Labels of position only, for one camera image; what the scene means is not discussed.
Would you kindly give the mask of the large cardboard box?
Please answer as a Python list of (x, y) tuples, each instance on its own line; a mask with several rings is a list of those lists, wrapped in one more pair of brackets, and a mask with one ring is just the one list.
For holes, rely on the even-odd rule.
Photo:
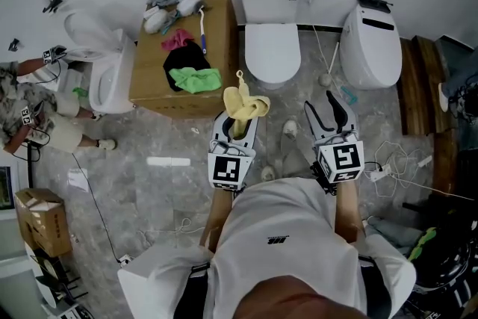
[(238, 24), (232, 0), (204, 0), (206, 54), (204, 59), (220, 71), (222, 87), (197, 94), (174, 91), (167, 80), (164, 62), (169, 52), (161, 43), (179, 28), (201, 44), (200, 15), (193, 14), (176, 21), (166, 34), (147, 34), (141, 28), (134, 56), (129, 100), (134, 104), (173, 119), (215, 117), (224, 110), (223, 89), (238, 84)]

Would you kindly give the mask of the white power strip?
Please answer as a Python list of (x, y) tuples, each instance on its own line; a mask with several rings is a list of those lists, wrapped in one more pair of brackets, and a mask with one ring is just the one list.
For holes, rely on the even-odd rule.
[(390, 164), (385, 164), (378, 170), (374, 170), (370, 172), (370, 180), (372, 182), (377, 182), (380, 179), (383, 179), (387, 176), (391, 175), (391, 165)]

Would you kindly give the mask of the black equipment rack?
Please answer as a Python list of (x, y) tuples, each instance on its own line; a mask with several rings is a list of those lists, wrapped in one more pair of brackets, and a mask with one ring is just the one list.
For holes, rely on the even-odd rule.
[(431, 196), (403, 207), (418, 214), (422, 233), (437, 232), (410, 261), (416, 281), (404, 309), (413, 319), (459, 319), (478, 295), (478, 201)]

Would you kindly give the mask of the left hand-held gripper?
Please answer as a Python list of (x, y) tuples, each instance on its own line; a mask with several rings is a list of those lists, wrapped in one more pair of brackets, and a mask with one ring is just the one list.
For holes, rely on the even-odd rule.
[(231, 141), (230, 130), (234, 120), (226, 111), (221, 112), (213, 124), (212, 139), (208, 152), (208, 180), (213, 188), (226, 191), (243, 191), (245, 178), (255, 159), (253, 146), (258, 127), (258, 117), (249, 120), (245, 131)]

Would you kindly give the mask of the grey folded cloth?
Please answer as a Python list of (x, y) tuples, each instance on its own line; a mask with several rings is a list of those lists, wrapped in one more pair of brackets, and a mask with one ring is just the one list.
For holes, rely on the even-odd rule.
[(367, 235), (379, 234), (396, 248), (411, 247), (422, 235), (422, 231), (400, 225), (380, 217), (370, 216), (366, 219)]

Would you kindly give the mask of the black cloth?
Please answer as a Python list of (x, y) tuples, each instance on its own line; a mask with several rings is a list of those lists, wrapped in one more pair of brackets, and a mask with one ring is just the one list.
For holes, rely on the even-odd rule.
[(176, 86), (176, 82), (169, 74), (171, 69), (182, 69), (185, 67), (195, 70), (209, 69), (211, 66), (202, 53), (202, 49), (193, 41), (188, 41), (186, 46), (173, 49), (164, 61), (163, 68), (170, 88), (175, 92), (180, 92), (181, 88)]

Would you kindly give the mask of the white toilet with tank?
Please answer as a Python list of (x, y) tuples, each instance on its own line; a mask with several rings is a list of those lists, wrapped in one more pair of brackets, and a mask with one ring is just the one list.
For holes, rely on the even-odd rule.
[(295, 24), (299, 0), (242, 0), (246, 25)]

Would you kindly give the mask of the pink cloth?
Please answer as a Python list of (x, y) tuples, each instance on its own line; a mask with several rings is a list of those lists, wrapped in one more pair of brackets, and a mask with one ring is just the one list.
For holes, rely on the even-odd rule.
[(178, 28), (174, 34), (161, 43), (161, 48), (171, 52), (175, 49), (180, 49), (188, 45), (189, 42), (193, 42), (194, 37), (188, 31), (183, 28)]

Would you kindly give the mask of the white smart toilet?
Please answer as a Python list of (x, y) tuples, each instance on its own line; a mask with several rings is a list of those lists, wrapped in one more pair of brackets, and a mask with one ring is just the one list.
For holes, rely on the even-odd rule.
[(402, 70), (402, 49), (391, 14), (357, 4), (344, 23), (339, 56), (344, 75), (355, 89), (394, 86)]

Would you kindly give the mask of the green black glove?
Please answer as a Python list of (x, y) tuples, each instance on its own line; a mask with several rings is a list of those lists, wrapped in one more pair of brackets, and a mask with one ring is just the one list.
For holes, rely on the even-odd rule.
[(430, 227), (427, 230), (425, 230), (422, 233), (422, 235), (418, 238), (418, 242), (410, 251), (408, 260), (414, 261), (418, 259), (423, 252), (423, 248), (425, 244), (431, 241), (436, 235), (437, 235), (436, 227)]

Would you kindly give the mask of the white blue-handled brush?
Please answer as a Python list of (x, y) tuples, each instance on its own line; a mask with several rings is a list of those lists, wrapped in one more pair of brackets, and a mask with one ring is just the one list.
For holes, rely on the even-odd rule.
[(199, 15), (200, 15), (200, 21), (199, 21), (199, 27), (200, 27), (200, 37), (201, 37), (201, 44), (202, 44), (202, 53), (203, 55), (207, 54), (207, 45), (206, 45), (206, 37), (205, 37), (205, 26), (204, 26), (204, 21), (205, 21), (205, 11), (204, 11), (204, 6), (201, 6), (199, 9)]

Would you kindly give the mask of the green cloth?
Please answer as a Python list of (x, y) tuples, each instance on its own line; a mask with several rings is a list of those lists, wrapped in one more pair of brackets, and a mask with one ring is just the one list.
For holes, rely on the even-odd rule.
[(176, 87), (192, 94), (218, 90), (223, 86), (218, 69), (184, 67), (171, 69), (169, 75), (174, 80)]

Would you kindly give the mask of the yellow cloth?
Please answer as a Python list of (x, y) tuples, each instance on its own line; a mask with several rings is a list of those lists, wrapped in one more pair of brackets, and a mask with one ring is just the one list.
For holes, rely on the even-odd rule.
[(251, 96), (249, 87), (243, 79), (243, 71), (236, 72), (237, 87), (227, 87), (223, 92), (226, 113), (233, 122), (234, 138), (245, 134), (247, 123), (256, 118), (264, 117), (270, 110), (270, 99), (266, 96)]

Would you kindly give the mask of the white open toilet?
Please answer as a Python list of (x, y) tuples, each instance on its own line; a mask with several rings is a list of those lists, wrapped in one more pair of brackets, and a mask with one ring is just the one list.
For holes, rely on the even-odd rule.
[(112, 29), (93, 11), (68, 11), (63, 28), (74, 47), (66, 58), (91, 63), (89, 103), (103, 114), (125, 114), (134, 109), (129, 100), (134, 41), (121, 29)]

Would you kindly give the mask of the white paper sheet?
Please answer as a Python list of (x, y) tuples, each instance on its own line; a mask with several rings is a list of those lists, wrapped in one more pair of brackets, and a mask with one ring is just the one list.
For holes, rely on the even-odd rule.
[(84, 168), (72, 168), (67, 173), (68, 185), (78, 191), (85, 193), (90, 192), (89, 180), (87, 170)]

